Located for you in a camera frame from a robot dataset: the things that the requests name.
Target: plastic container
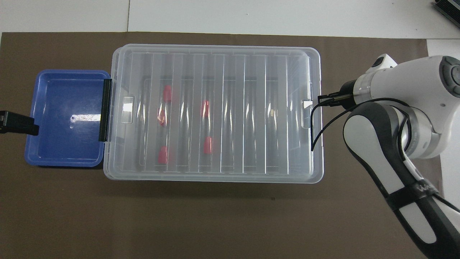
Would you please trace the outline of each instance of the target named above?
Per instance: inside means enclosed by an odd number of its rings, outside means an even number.
[[[323,176],[322,143],[310,152],[311,104],[321,94],[313,48],[129,44],[114,53],[111,75],[110,179]]]
[[[24,157],[41,166],[94,167],[103,158],[98,141],[105,71],[44,70],[35,81],[30,117],[40,126],[28,135]]]

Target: brown table surface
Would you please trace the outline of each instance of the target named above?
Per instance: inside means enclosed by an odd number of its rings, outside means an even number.
[[[112,53],[128,43],[314,47],[323,93],[356,79],[382,53],[398,63],[427,56],[419,39],[3,33],[0,110],[28,115],[41,70],[110,71]],[[341,111],[324,109],[323,121]],[[313,185],[111,181],[101,168],[28,165],[26,136],[0,135],[0,257],[423,258],[347,151],[344,120],[324,134],[324,178]],[[440,172],[439,158],[418,165]]]

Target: blue tray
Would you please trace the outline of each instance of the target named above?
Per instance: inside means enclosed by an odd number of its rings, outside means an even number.
[[[44,70],[35,81],[30,116],[40,126],[27,136],[31,165],[93,167],[102,161],[98,141],[104,79],[96,70]]]

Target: black handle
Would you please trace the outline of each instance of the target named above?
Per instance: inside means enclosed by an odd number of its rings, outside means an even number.
[[[9,111],[0,111],[0,133],[6,132],[38,135],[39,126],[35,119]]]

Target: black cable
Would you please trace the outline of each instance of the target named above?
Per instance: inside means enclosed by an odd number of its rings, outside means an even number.
[[[398,99],[394,99],[394,98],[376,98],[376,99],[371,99],[371,100],[367,100],[367,101],[364,101],[362,103],[359,103],[357,105],[354,105],[352,107],[350,107],[349,109],[341,112],[339,115],[335,116],[332,120],[330,120],[321,130],[320,132],[318,133],[318,135],[316,136],[315,140],[312,142],[311,144],[311,151],[313,151],[313,149],[315,148],[315,145],[316,143],[318,142],[321,134],[326,130],[327,127],[329,127],[329,125],[331,125],[334,121],[336,121],[338,118],[342,117],[344,114],[346,114],[347,112],[351,112],[353,111],[354,109],[356,109],[358,106],[360,106],[361,104],[363,103],[367,103],[367,102],[377,102],[377,101],[393,101],[393,102],[397,102],[401,105],[404,105],[404,106],[407,106],[409,107],[409,105],[401,100],[398,100]]]
[[[402,113],[406,120],[405,122],[403,122],[401,124],[401,127],[398,131],[398,151],[399,151],[399,155],[401,156],[401,159],[403,161],[406,160],[406,158],[404,157],[404,154],[403,154],[403,151],[406,151],[408,148],[409,148],[409,144],[410,144],[410,141],[412,140],[412,124],[410,122],[410,117],[409,117],[409,114],[401,109],[399,109],[398,107],[395,107],[392,105],[393,108],[397,109],[398,111],[400,111],[400,113]],[[401,143],[401,137],[403,135],[403,128],[404,128],[404,124],[407,123],[407,130],[408,130],[408,133],[407,133],[407,142],[406,142],[406,146],[404,147],[404,149],[402,148],[402,143]]]
[[[403,150],[402,143],[401,143],[401,137],[403,135],[404,125],[407,123],[407,121],[410,121],[409,116],[404,117],[404,119],[402,120],[401,126],[399,126],[398,137],[397,137],[398,152],[399,152],[399,156],[401,157],[402,161],[406,161],[406,158],[404,157],[404,150]]]
[[[333,102],[334,99],[328,99],[328,100],[325,100],[325,101],[322,101],[320,103],[318,103],[317,105],[315,105],[313,107],[313,109],[311,110],[310,112],[310,141],[311,143],[313,143],[313,113],[315,112],[315,110],[320,107],[320,106],[326,106],[328,103],[330,102]]]
[[[453,209],[454,211],[460,213],[460,210],[455,207],[452,203],[446,201],[443,197],[441,197],[439,194],[433,194],[433,196],[435,196],[440,202],[444,203],[445,205],[447,205],[448,207],[450,207],[451,209]]]

